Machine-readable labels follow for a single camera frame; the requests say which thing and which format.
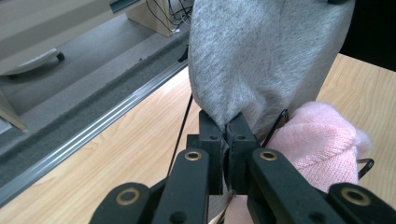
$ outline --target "metal ring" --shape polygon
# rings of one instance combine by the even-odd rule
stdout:
[[[352,196],[351,193],[359,195],[360,198]],[[358,189],[343,188],[341,189],[341,195],[350,203],[354,203],[359,206],[367,206],[371,203],[370,198]]]
[[[202,154],[197,151],[191,151],[184,155],[184,158],[188,161],[198,161],[202,158]]]
[[[263,151],[260,153],[260,157],[262,159],[265,159],[267,161],[276,161],[277,160],[277,155],[272,152],[272,151]]]
[[[126,193],[134,193],[134,197],[132,199],[124,200],[122,196]],[[129,205],[135,203],[140,198],[140,191],[138,189],[129,188],[121,191],[119,195],[117,195],[117,204],[119,205]]]

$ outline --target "light wood tabletop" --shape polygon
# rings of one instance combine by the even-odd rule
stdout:
[[[190,94],[185,69],[5,205],[0,223],[88,223],[117,185],[163,179]],[[395,72],[339,55],[318,99],[369,134],[375,167],[361,184],[395,208],[394,95]],[[179,149],[198,133],[199,110],[192,105]]]

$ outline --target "gray cloth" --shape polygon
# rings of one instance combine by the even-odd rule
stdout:
[[[282,109],[315,100],[344,43],[354,1],[195,0],[192,94],[224,130],[242,112],[264,135]]]

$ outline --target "pink fabric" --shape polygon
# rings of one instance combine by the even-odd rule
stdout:
[[[327,192],[335,183],[358,184],[356,159],[369,150],[371,142],[331,105],[309,102],[275,132],[267,147],[282,152],[313,187]],[[249,216],[237,215],[242,207],[246,196],[234,198],[226,223],[252,223]]]

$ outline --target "floor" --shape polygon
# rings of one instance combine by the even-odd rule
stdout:
[[[165,37],[129,21],[122,14],[59,46],[57,49],[65,55],[63,62],[54,58],[45,66],[12,79],[0,77],[0,90],[28,127],[26,132],[21,132],[0,120],[0,173],[4,167],[7,167],[4,173],[9,173],[12,166],[7,165],[7,160],[28,148],[23,143],[29,138],[42,135],[43,130],[56,124],[57,119],[69,116],[71,110],[87,103],[99,90],[188,31],[187,25],[180,26],[179,33]],[[136,76],[136,82],[131,85],[138,88],[144,84],[145,78],[146,75]],[[3,176],[0,180],[7,182]]]

